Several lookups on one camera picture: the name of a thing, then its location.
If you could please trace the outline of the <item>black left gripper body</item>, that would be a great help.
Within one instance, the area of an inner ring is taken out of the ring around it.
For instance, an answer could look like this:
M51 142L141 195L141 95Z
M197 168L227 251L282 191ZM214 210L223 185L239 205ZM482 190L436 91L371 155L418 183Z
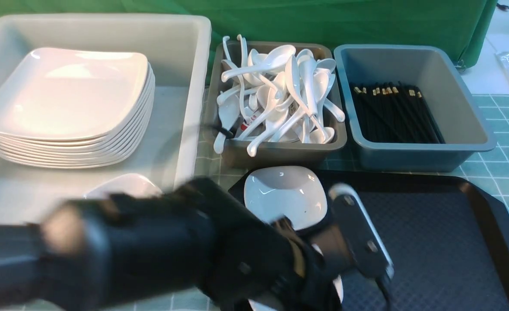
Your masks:
M317 251L310 239L301 238L288 218L272 222L289 243L292 267L272 284L272 307L279 311L341 311L343 306L334 280L354 267L340 226L331 223L314 236L320 239Z

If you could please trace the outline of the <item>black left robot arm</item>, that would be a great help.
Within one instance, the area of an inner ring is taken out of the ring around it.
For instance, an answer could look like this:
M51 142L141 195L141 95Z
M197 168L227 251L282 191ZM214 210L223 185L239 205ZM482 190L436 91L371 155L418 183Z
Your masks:
M259 219L209 178L153 197L65 200L38 224L0 225L0 308L41 299L96 311L197 288L222 306L340 311L340 273L286 219Z

